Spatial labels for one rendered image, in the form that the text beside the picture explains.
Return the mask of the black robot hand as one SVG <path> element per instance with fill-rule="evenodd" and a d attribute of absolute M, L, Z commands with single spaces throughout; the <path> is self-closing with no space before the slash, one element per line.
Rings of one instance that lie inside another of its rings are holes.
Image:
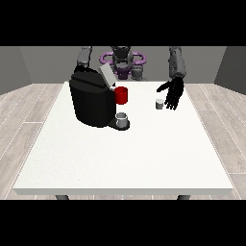
<path fill-rule="evenodd" d="M 164 105 L 174 111 L 178 107 L 179 100 L 184 93 L 184 88 L 184 80 L 181 77 L 176 77 L 159 86 L 157 92 L 168 90 Z"/>

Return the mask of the small grey cup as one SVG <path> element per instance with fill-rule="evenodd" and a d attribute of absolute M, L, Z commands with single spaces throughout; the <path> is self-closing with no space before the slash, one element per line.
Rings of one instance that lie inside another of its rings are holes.
<path fill-rule="evenodd" d="M 125 112 L 119 112 L 116 116 L 116 126 L 119 128 L 124 128 L 128 124 L 128 116 Z"/>

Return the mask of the pale grey machine lid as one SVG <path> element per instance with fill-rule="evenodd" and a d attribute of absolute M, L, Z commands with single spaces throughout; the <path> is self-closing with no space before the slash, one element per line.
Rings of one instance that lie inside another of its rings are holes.
<path fill-rule="evenodd" d="M 116 82 L 116 77 L 114 76 L 111 67 L 108 63 L 105 63 L 99 67 L 100 73 L 102 74 L 108 87 L 112 87 Z"/>

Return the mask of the black coffee machine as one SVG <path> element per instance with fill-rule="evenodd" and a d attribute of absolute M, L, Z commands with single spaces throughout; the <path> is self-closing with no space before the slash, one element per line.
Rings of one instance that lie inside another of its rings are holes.
<path fill-rule="evenodd" d="M 75 115 L 82 123 L 96 128 L 112 127 L 118 131 L 130 128 L 116 126 L 115 93 L 117 86 L 108 87 L 102 74 L 77 65 L 69 81 Z"/>

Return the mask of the red pod holder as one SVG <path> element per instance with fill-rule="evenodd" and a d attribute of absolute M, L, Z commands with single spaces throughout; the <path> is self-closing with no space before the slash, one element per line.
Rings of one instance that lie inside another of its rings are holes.
<path fill-rule="evenodd" d="M 124 86 L 118 86 L 115 90 L 115 103 L 124 105 L 128 102 L 128 89 Z"/>

